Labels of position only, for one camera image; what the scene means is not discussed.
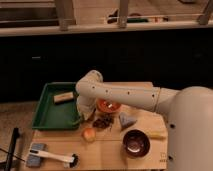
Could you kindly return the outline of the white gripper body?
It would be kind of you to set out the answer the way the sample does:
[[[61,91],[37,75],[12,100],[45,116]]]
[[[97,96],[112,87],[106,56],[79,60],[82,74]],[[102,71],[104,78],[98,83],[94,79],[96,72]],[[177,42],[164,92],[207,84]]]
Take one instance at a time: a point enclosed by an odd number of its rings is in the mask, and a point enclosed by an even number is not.
[[[84,96],[77,97],[77,110],[85,120],[88,120],[96,109],[95,100]]]

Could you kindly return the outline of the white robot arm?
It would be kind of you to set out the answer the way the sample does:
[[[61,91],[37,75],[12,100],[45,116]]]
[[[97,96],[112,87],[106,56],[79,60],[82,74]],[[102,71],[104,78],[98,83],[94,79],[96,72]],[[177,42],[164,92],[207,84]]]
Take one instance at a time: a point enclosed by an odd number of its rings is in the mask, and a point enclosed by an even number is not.
[[[167,171],[213,171],[213,89],[182,90],[105,83],[97,70],[76,83],[77,106],[105,99],[163,114],[168,119]]]

